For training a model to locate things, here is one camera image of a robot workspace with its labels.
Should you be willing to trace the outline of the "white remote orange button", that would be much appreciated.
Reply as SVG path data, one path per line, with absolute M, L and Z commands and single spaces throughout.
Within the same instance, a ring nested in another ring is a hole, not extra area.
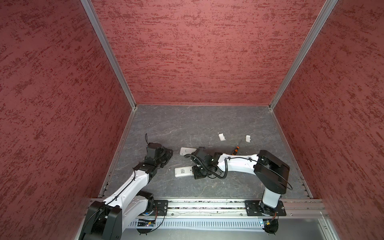
M 196 148 L 187 148 L 187 147 L 181 147 L 180 149 L 180 155 L 185 156 L 188 154 L 193 154 L 197 149 Z

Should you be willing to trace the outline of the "orange black screwdriver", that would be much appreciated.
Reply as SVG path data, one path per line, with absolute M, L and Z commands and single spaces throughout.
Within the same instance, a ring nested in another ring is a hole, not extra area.
M 233 156 L 236 156 L 236 155 L 238 154 L 242 141 L 243 141 L 243 140 L 240 140 L 240 141 L 238 142 L 238 144 L 236 145 L 236 147 L 234 148 L 234 150 L 233 150 L 233 152 L 232 152 L 232 155 L 233 155 Z

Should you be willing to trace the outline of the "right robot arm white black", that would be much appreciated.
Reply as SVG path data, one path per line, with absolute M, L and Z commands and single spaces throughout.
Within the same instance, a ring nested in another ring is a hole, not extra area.
M 289 165 L 266 150 L 254 155 L 238 156 L 224 153 L 210 155 L 199 148 L 184 157 L 195 163 L 192 172 L 196 180 L 206 177 L 224 180 L 229 172 L 246 173 L 259 178 L 265 186 L 260 203 L 264 212 L 276 211 L 281 196 L 293 188 L 289 183 Z

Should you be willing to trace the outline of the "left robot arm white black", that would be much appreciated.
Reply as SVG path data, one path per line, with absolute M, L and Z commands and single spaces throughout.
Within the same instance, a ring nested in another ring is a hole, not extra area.
M 173 156 L 173 150 L 149 143 L 143 162 L 133 168 L 129 179 L 111 196 L 93 202 L 86 214 L 80 240 L 119 240 L 127 226 L 139 215 L 154 210 L 153 194 L 142 189 Z

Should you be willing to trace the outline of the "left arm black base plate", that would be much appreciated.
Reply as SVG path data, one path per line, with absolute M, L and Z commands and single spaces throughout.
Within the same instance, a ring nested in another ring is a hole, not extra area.
M 168 212 L 168 200 L 154 200 L 154 207 L 150 212 L 150 216 L 166 216 Z

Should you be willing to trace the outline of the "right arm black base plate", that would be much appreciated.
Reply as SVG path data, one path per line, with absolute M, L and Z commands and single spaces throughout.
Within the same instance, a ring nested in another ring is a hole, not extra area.
M 245 201 L 245 209 L 248 217 L 285 217 L 287 215 L 284 204 L 278 201 L 275 208 L 265 205 L 261 200 Z

